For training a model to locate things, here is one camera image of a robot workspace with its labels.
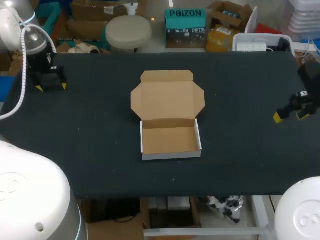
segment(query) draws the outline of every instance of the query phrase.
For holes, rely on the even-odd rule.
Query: black table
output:
[[[55,62],[65,67],[67,90],[28,85],[0,134],[58,164],[77,198],[278,195],[320,175],[320,113],[273,120],[304,90],[290,53],[62,54]],[[205,91],[202,157],[142,162],[130,93],[145,70],[185,69]],[[19,95],[14,87],[2,114]]]

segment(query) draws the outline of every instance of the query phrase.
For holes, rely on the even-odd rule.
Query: teal box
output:
[[[45,30],[49,36],[54,31],[61,13],[62,8],[59,2],[40,4],[35,10],[35,15],[39,20],[42,29]]]
[[[165,43],[167,48],[205,48],[206,11],[204,8],[167,9]]]

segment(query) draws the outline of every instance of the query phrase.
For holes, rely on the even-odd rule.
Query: open cardboard box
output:
[[[189,70],[145,71],[131,92],[131,108],[141,118],[142,160],[199,158],[198,121],[205,92]]]
[[[249,4],[241,6],[230,1],[215,1],[208,9],[212,9],[210,16],[212,17],[211,28],[216,24],[222,24],[227,28],[232,28],[245,32],[247,23],[252,14],[252,9]],[[241,19],[224,14],[223,11],[228,11],[233,14],[239,14]]]
[[[148,0],[137,0],[137,8],[131,15],[144,16]],[[76,21],[111,21],[112,19],[128,15],[125,7],[128,3],[121,1],[73,0],[70,4],[74,20]]]

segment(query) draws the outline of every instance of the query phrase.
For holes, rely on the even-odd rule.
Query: box lid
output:
[[[131,108],[142,121],[195,119],[205,107],[205,92],[189,70],[145,71],[131,92]]]

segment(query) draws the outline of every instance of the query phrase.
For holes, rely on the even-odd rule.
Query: cable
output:
[[[310,37],[309,37],[309,40],[308,40],[308,45],[307,45],[306,52],[304,54],[301,54],[301,56],[296,56],[297,59],[303,59],[308,55],[308,53],[309,53],[309,45],[310,45]]]
[[[132,218],[130,218],[130,219],[128,219],[128,220],[125,220],[125,221],[119,221],[119,220],[117,220],[117,219],[115,219],[115,218],[113,218],[112,220],[113,220],[114,222],[118,223],[118,224],[126,224],[126,223],[131,222],[133,219],[135,219],[136,216],[137,216],[137,214],[134,215],[134,216],[132,216]]]
[[[271,202],[273,211],[276,212],[276,208],[275,208],[274,202],[273,202],[272,199],[271,199],[271,195],[269,195],[269,199],[270,199],[270,202]]]
[[[21,87],[21,95],[20,95],[20,99],[17,103],[17,105],[15,106],[15,108],[4,114],[4,115],[1,115],[0,116],[0,121],[1,120],[4,120],[6,118],[9,118],[11,117],[12,115],[14,115],[19,109],[20,107],[22,106],[22,103],[25,99],[25,94],[26,94],[26,85],[27,85],[27,48],[26,48],[26,41],[25,41],[25,34],[26,32],[30,32],[31,31],[31,28],[35,28],[37,30],[39,30],[41,33],[43,33],[46,37],[46,39],[50,42],[51,44],[51,47],[52,47],[52,51],[56,54],[57,53],[57,49],[55,47],[55,44],[54,42],[52,41],[52,39],[50,38],[50,36],[46,33],[46,31],[44,31],[41,27],[37,26],[37,25],[34,25],[34,24],[29,24],[29,25],[25,25],[25,28],[22,30],[22,33],[21,33],[21,45],[22,45],[22,87]]]

